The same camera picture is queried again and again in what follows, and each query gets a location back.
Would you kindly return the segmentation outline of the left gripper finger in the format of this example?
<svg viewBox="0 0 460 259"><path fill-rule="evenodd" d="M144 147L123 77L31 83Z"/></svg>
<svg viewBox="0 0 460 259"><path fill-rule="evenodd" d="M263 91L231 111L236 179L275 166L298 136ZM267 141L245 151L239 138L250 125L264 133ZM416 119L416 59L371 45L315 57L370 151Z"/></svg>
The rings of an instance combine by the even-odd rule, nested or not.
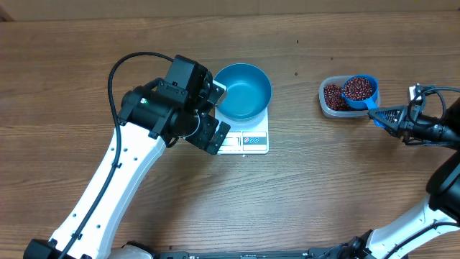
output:
<svg viewBox="0 0 460 259"><path fill-rule="evenodd" d="M221 122L218 125L217 130L214 132L208 144L208 147L206 148L206 152L209 153L210 155L216 155L220 147L222 146L230 129L231 129L231 126L229 124L225 122Z"/></svg>
<svg viewBox="0 0 460 259"><path fill-rule="evenodd" d="M226 98L226 95L227 95L227 90L225 94L219 93L216 91L212 83L211 93L208 98L208 101L212 103L213 106L218 106L224 101L224 99Z"/></svg>

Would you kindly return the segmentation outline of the blue plastic scoop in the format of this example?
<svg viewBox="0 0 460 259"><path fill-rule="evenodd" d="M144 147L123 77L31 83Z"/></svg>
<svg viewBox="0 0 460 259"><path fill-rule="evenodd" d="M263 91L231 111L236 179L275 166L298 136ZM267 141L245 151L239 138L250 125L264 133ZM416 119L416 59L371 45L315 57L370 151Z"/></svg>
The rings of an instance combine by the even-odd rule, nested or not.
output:
<svg viewBox="0 0 460 259"><path fill-rule="evenodd" d="M350 99L347 99L343 94L342 94L342 88L343 86L341 87L341 95L342 95L342 98L345 100L345 102L352 108L352 109L364 109L364 105L366 105L368 111L370 109L376 109L376 105L375 105L375 97L376 97L376 91L375 91L375 88L373 88L374 90L374 93L371 97L369 97L368 99L365 99L365 100L362 100L362 101L353 101L353 100L350 100Z"/></svg>

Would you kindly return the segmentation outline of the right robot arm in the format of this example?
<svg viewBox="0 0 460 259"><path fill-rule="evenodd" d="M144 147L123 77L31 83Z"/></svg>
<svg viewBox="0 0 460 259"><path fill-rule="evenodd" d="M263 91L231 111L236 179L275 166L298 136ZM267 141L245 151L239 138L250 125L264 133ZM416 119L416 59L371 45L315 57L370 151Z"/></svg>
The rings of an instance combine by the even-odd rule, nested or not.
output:
<svg viewBox="0 0 460 259"><path fill-rule="evenodd" d="M407 106L372 109L371 119L384 125L391 135L406 145L433 145L456 152L443 163L427 183L428 195L394 222L354 237L334 249L336 258L407 258L425 243L459 230L459 101L443 119L423 114L423 102Z"/></svg>

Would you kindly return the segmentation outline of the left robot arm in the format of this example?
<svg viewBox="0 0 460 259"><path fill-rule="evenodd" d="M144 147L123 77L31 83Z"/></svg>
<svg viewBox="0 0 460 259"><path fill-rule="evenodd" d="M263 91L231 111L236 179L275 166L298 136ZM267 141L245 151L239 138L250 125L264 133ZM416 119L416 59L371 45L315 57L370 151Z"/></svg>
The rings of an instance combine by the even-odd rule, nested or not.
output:
<svg viewBox="0 0 460 259"><path fill-rule="evenodd" d="M108 258L116 231L143 178L179 139L215 155L230 126L209 112L227 88L194 60L176 55L164 78L128 91L117 110L112 92L117 68L111 69L108 96L114 135L100 166L67 219L49 240L33 239L25 258Z"/></svg>

